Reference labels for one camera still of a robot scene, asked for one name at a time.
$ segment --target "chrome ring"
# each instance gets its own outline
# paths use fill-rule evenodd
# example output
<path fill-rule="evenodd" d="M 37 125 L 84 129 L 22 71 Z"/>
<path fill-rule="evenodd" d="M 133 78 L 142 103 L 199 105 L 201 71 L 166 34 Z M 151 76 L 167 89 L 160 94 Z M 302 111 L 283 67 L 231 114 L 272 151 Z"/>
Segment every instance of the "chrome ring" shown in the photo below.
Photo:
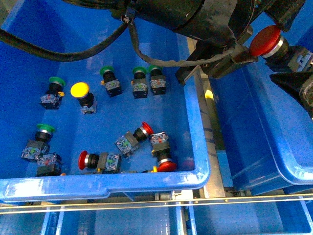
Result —
<path fill-rule="evenodd" d="M 140 129 L 146 135 L 146 137 L 149 137 L 148 132 L 143 127 L 141 127 Z"/>
<path fill-rule="evenodd" d="M 83 98 L 85 98 L 88 94 L 89 94 L 89 92 L 88 92 L 86 95 L 84 95 L 83 97 L 79 97 L 79 98 L 77 98 L 77 99 L 83 99 Z"/>
<path fill-rule="evenodd" d="M 134 73 L 134 75 L 135 75 L 136 73 L 139 73 L 139 72 L 145 73 L 143 70 L 137 70 L 137 71 Z"/>
<path fill-rule="evenodd" d="M 172 162 L 172 161 L 173 161 L 173 159 L 171 159 L 171 158 L 162 159 L 161 161 L 158 162 L 158 165 L 160 166 L 162 163 Z"/>
<path fill-rule="evenodd" d="M 105 74 L 106 72 L 111 71 L 111 70 L 104 70 L 103 74 Z"/>
<path fill-rule="evenodd" d="M 52 133 L 51 133 L 51 132 L 49 132 L 49 131 L 47 131 L 47 130 L 40 129 L 39 131 L 40 131 L 40 132 L 43 132 L 43 133 L 47 133 L 47 134 L 49 134 L 49 135 L 51 135 L 51 136 L 52 136 Z"/>
<path fill-rule="evenodd" d="M 61 87 L 63 87 L 63 85 L 62 85 L 61 83 L 57 82 L 57 81 L 54 81 L 54 82 L 52 82 L 52 83 L 58 84 L 58 85 L 60 85 Z"/>
<path fill-rule="evenodd" d="M 280 36 L 280 40 L 278 42 L 278 44 L 267 54 L 265 55 L 262 55 L 263 58 L 269 58 L 271 57 L 272 55 L 274 55 L 276 52 L 278 52 L 278 50 L 282 47 L 284 43 L 284 37 L 283 36 Z"/>
<path fill-rule="evenodd" d="M 85 167 L 88 166 L 88 158 L 89 158 L 90 154 L 87 154 L 85 157 Z"/>

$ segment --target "metal rail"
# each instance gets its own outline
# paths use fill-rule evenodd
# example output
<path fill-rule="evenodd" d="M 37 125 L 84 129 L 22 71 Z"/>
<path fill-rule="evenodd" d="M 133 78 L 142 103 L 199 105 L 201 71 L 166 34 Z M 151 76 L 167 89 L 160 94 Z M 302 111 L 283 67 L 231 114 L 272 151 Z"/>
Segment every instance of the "metal rail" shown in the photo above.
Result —
<path fill-rule="evenodd" d="M 72 212 L 72 211 L 94 211 L 94 210 L 120 210 L 120 209 L 142 209 L 159 207 L 189 207 L 209 205 L 229 205 L 244 203 L 268 203 L 286 201 L 309 201 L 313 200 L 313 193 L 297 195 L 276 196 L 253 196 L 253 197 L 225 197 L 188 200 L 167 201 L 144 201 L 124 203 L 83 203 L 83 204 L 59 204 L 59 205 L 29 205 L 29 206 L 7 206 L 0 207 L 0 214 L 19 213 L 43 213 L 43 212 Z"/>

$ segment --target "red push button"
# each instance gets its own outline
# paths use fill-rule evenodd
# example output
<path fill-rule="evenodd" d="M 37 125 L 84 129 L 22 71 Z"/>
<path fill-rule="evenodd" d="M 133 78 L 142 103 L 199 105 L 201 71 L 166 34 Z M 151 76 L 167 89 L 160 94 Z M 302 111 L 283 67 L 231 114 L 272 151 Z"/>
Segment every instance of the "red push button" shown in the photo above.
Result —
<path fill-rule="evenodd" d="M 142 127 L 143 127 L 143 129 L 146 130 L 146 132 L 148 133 L 149 136 L 154 133 L 151 126 L 149 126 L 149 124 L 144 122 L 144 121 L 142 122 Z"/>
<path fill-rule="evenodd" d="M 83 170 L 85 169 L 85 158 L 87 156 L 87 151 L 84 150 L 83 152 L 80 153 L 79 158 L 78 158 L 78 167 L 79 169 Z"/>
<path fill-rule="evenodd" d="M 157 171 L 158 172 L 172 172 L 172 171 L 175 171 L 177 168 L 177 164 L 174 163 L 174 162 L 164 162 L 162 163 Z"/>
<path fill-rule="evenodd" d="M 260 56 L 270 53 L 279 43 L 281 30 L 271 25 L 259 32 L 250 45 L 250 54 Z"/>

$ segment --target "black cable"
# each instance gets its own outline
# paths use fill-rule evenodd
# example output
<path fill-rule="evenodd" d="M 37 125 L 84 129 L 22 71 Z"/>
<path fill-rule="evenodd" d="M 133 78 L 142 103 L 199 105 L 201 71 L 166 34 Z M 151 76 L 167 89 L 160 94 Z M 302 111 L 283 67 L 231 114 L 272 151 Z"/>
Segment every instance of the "black cable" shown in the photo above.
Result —
<path fill-rule="evenodd" d="M 92 9 L 102 9 L 102 10 L 108 10 L 108 9 L 114 9 L 117 1 L 114 0 L 63 0 L 64 2 L 76 5 L 76 6 L 82 6 Z"/>
<path fill-rule="evenodd" d="M 180 60 L 180 61 L 163 61 L 163 60 L 158 60 L 158 59 L 153 59 L 150 58 L 149 56 L 143 54 L 140 49 L 139 49 L 139 39 L 138 39 L 138 33 L 135 24 L 129 24 L 128 25 L 129 32 L 131 35 L 131 41 L 133 44 L 133 48 L 137 55 L 145 62 L 148 64 L 160 66 L 160 67 L 189 67 L 189 66 L 197 66 L 197 65 L 204 65 L 204 64 L 209 64 L 213 63 L 215 61 L 221 60 L 224 57 L 230 55 L 234 50 L 236 46 L 236 41 L 234 40 L 233 42 L 230 43 L 229 49 L 223 54 L 215 55 L 211 59 L 208 60 L 196 60 L 196 61 L 185 61 L 185 60 Z"/>
<path fill-rule="evenodd" d="M 6 32 L 3 29 L 0 29 L 0 41 L 7 43 L 8 45 L 15 47 L 17 49 L 23 50 L 29 54 L 42 57 L 44 59 L 58 61 L 58 62 L 73 62 L 78 60 L 84 60 L 90 58 L 96 54 L 102 52 L 105 48 L 111 45 L 121 34 L 127 29 L 127 24 L 123 23 L 120 27 L 117 28 L 106 40 L 99 43 L 98 45 L 81 52 L 73 53 L 59 53 L 51 50 L 46 50 L 42 47 L 38 47 L 34 44 L 31 44 L 19 37 L 14 36 Z"/>

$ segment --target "blue storage tray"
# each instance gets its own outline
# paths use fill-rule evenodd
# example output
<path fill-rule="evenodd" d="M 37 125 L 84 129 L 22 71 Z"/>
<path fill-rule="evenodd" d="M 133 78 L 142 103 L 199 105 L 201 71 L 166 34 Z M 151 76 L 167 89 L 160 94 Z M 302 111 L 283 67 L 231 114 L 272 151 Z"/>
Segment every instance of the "blue storage tray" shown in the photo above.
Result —
<path fill-rule="evenodd" d="M 198 235 L 313 234 L 305 202 L 194 207 Z"/>
<path fill-rule="evenodd" d="M 312 4 L 306 1 L 291 31 L 284 34 L 290 45 L 310 51 Z M 253 28 L 257 33 L 271 24 L 262 15 Z M 257 64 L 211 80 L 234 186 L 254 195 L 313 184 L 313 122 L 300 104 L 271 82 L 273 73 L 260 58 Z"/>
<path fill-rule="evenodd" d="M 189 206 L 186 210 L 178 206 L 1 215 L 0 233 L 182 235 L 187 231 L 189 235 L 312 235 L 311 204 L 290 201 Z"/>
<path fill-rule="evenodd" d="M 44 48 L 73 52 L 85 50 L 108 37 L 121 22 L 109 11 L 81 8 L 61 0 L 20 0 L 2 28 Z M 164 60 L 188 57 L 187 40 L 170 30 L 137 20 L 140 47 L 144 53 Z M 194 79 L 181 87 L 175 78 L 177 68 L 164 69 L 166 95 L 135 100 L 131 89 L 132 70 L 148 65 L 133 51 L 128 30 L 104 52 L 84 61 L 57 63 L 31 56 L 0 44 L 1 74 L 1 158 L 0 200 L 6 202 L 105 198 L 112 192 L 163 191 L 201 188 L 209 178 L 210 166 L 201 122 Z M 99 70 L 115 68 L 123 94 L 109 98 Z M 63 78 L 66 96 L 59 110 L 45 110 L 40 96 L 48 89 L 51 76 Z M 95 115 L 83 115 L 78 101 L 70 95 L 80 81 L 90 85 L 98 101 Z M 116 152 L 118 137 L 134 131 L 141 122 L 155 132 L 166 131 L 176 172 L 112 175 L 80 175 L 82 150 L 89 153 Z M 21 159 L 28 139 L 34 138 L 37 123 L 56 128 L 50 152 L 63 158 L 66 177 L 38 177 L 36 164 Z M 149 141 L 128 159 L 122 171 L 142 172 L 157 165 Z"/>
<path fill-rule="evenodd" d="M 60 235 L 179 235 L 178 208 L 146 208 L 108 211 L 75 211 L 60 215 Z"/>

